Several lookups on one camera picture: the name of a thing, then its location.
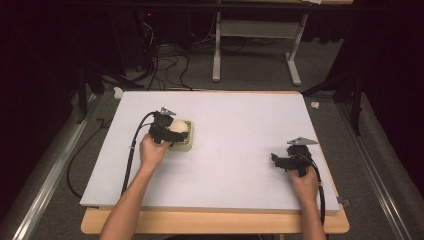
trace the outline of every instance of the metal bracket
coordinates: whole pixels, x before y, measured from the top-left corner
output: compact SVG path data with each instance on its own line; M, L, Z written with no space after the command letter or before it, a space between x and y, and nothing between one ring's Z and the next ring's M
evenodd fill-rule
M287 144L290 144L290 145L312 145L312 144L318 144L318 142L311 140L311 139L304 138L304 137L298 137L296 139L288 141Z

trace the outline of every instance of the table leg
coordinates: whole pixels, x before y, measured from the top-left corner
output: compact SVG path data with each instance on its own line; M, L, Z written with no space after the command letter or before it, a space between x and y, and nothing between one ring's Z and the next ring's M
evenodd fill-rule
M300 81L299 73L297 72L296 64L294 63L294 57L296 56L297 49L299 48L300 40L302 38L303 31L305 30L307 19L308 14L303 14L296 31L293 49L290 53L286 53L287 66L290 71L292 82L295 86L300 86L302 84L302 82Z

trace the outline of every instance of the wrist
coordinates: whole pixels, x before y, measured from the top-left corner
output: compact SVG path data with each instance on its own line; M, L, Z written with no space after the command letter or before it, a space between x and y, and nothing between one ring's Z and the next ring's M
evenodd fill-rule
M300 205L302 207L302 209L318 209L318 205L315 201L315 199L308 199L308 200L303 200L300 201Z

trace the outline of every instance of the metal rail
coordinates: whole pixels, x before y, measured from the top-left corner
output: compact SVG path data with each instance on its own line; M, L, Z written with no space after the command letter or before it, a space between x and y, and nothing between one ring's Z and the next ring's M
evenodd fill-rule
M99 100L100 98L95 97L94 95L91 96L88 103L89 106L88 106L87 115L83 119L82 123L78 125L77 129L75 130L75 133L72 135L72 138L69 141L68 145L66 146L65 150L62 152L62 154L58 157L58 159L54 163L52 169L49 172L49 175L47 176L46 180L43 183L43 186L41 186L40 191L38 192L37 196L34 198L34 201L30 209L28 210L27 214L22 220L21 225L16 231L15 236L13 237L13 240L21 240L21 239L30 238L33 230L36 228L38 224L38 221L41 219L44 211L46 210L47 205L49 204L50 199L52 198L60 182L60 178L63 175L66 165L68 164L69 157L71 156L72 151L75 148L82 134L82 131L87 125L87 120L90 118Z
M348 127L353 140L355 141L359 153L361 154L361 158L365 167L365 172L371 183L371 187L374 189L375 195L377 196L377 199L380 202L381 208L384 214L386 215L386 218L392 228L393 233L399 240L411 240L412 238L408 232L408 229L405 226L405 223L399 215L399 211L396 207L396 204L394 203L386 186L384 185L384 182L381 179L377 168L374 166L373 159L369 155L367 148L365 147L365 144L362 141L362 138L356 135L354 129L350 125L350 117L347 107L344 104L337 104L336 106L344 122L346 123L346 126Z

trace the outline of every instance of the white desk frame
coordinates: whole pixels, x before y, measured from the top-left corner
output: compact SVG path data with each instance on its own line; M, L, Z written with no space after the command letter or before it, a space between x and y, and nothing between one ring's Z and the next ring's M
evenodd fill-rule
M221 12L217 12L212 81L219 82L221 80L221 36L285 38L294 39L292 51L285 53L285 59L293 84L300 86L302 83L294 62L294 57L299 48L307 19L308 14L303 14L300 22L295 23L222 20Z

